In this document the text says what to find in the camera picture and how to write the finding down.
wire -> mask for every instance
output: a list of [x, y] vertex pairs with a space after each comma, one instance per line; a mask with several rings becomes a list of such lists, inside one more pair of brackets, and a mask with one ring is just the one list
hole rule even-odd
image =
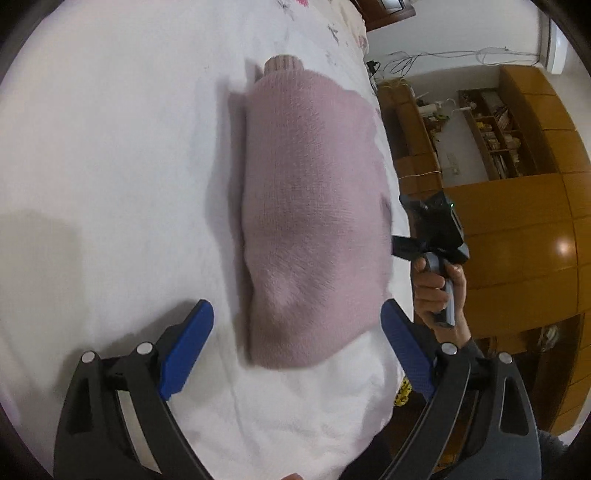
[[373, 83], [371, 83], [371, 79], [375, 77], [375, 74], [382, 67], [382, 64], [380, 62], [376, 61], [376, 62], [374, 62], [374, 65], [377, 65], [377, 67], [375, 68], [375, 71], [369, 76], [369, 84], [371, 85], [371, 88], [374, 91], [374, 94], [376, 94], [376, 96], [377, 96], [378, 95], [378, 89], [374, 86]]
[[513, 60], [506, 60], [500, 61], [496, 63], [487, 63], [486, 56], [487, 55], [512, 55], [518, 57], [534, 57], [532, 60], [531, 65], [535, 65], [539, 62], [540, 56], [537, 53], [527, 52], [527, 51], [514, 51], [509, 50], [507, 47], [485, 47], [481, 48], [480, 50], [451, 50], [451, 51], [440, 51], [440, 52], [427, 52], [422, 51], [415, 55], [410, 55], [404, 50], [398, 50], [386, 55], [386, 57], [397, 56], [397, 58], [390, 60], [382, 69], [381, 63], [379, 64], [377, 72], [380, 72], [382, 80], [386, 81], [386, 74], [389, 76], [393, 76], [395, 78], [404, 78], [410, 70], [413, 68], [415, 62], [420, 57], [437, 57], [441, 59], [458, 59], [462, 57], [474, 57], [476, 61], [485, 66], [498, 66], [507, 63], [516, 63], [518, 61], [522, 61], [521, 59], [513, 59]]
[[430, 173], [439, 173], [439, 175], [441, 175], [443, 177], [442, 172], [440, 172], [439, 170], [433, 170], [433, 171], [428, 171], [427, 173], [419, 173], [418, 175], [406, 175], [404, 177], [398, 177], [398, 179], [402, 180], [402, 179], [409, 179], [411, 177], [422, 177], [423, 175], [429, 175]]

yellow object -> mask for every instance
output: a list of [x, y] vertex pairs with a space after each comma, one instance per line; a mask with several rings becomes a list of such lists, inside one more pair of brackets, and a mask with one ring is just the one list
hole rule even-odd
[[397, 407], [402, 407], [408, 403], [408, 396], [410, 392], [413, 391], [413, 386], [408, 381], [407, 377], [402, 379], [402, 384], [398, 389], [398, 393], [396, 394], [396, 399], [394, 400], [394, 405]]

white bed sheet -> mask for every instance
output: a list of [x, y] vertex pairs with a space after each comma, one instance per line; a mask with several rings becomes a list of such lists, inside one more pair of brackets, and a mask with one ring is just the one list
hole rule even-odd
[[245, 360], [245, 92], [287, 53], [378, 107], [327, 3], [66, 0], [20, 52], [0, 87], [0, 396], [46, 467], [81, 352], [127, 353], [199, 298], [215, 328], [170, 406], [215, 478], [336, 479], [388, 421], [403, 373], [379, 327], [314, 368]]

wooden furniture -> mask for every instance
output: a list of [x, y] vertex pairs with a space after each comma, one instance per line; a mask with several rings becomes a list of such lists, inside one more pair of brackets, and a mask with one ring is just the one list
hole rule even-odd
[[[572, 427], [591, 385], [591, 163], [539, 69], [501, 67], [497, 91], [511, 113], [512, 133], [522, 139], [526, 168], [515, 178], [444, 189], [470, 247], [465, 311], [484, 349], [515, 356], [538, 426], [559, 434]], [[410, 91], [381, 87], [378, 99], [382, 111], [396, 112], [410, 146], [408, 157], [395, 162], [399, 176], [425, 171], [431, 151]], [[468, 112], [466, 120], [478, 119]], [[413, 197], [439, 188], [412, 178], [400, 186]], [[543, 348], [542, 333], [552, 325], [558, 340]]]
[[404, 0], [400, 0], [402, 10], [397, 12], [388, 12], [381, 0], [351, 0], [357, 7], [368, 31], [385, 27], [396, 22], [414, 17], [417, 13], [412, 5], [406, 5]]
[[[501, 178], [517, 178], [535, 174], [536, 168], [530, 148], [515, 119], [511, 119], [508, 128], [503, 129], [503, 125], [499, 122], [499, 114], [492, 112], [486, 103], [484, 96], [491, 92], [496, 92], [496, 89], [460, 90], [458, 92], [460, 107], [476, 106], [475, 109], [463, 111], [463, 113], [480, 151], [488, 179], [500, 180]], [[484, 128], [488, 128], [490, 132], [484, 133]], [[487, 145], [483, 137], [485, 134], [496, 139], [499, 144], [497, 148], [490, 148]], [[511, 142], [513, 142], [513, 138], [516, 138], [520, 143], [519, 147], [515, 148], [515, 145], [511, 145], [506, 137]]]
[[[441, 190], [441, 168], [410, 88], [407, 85], [380, 84], [378, 100], [387, 132], [391, 130], [388, 119], [392, 117], [400, 123], [404, 132], [408, 155], [396, 158], [392, 152], [400, 193], [429, 197]], [[394, 142], [401, 139], [394, 140], [389, 135], [388, 141], [392, 148]]]

knit fabric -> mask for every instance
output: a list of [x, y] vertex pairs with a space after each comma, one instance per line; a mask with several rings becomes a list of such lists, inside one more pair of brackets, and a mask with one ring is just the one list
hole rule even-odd
[[299, 58], [292, 55], [277, 55], [265, 63], [265, 75], [280, 70], [301, 70], [303, 68], [304, 64]]
[[569, 447], [557, 436], [543, 430], [538, 431], [538, 439], [540, 441], [540, 455], [542, 457], [542, 475], [545, 475]]
[[256, 364], [314, 365], [379, 323], [392, 218], [374, 115], [302, 69], [265, 75], [249, 96], [242, 227]]

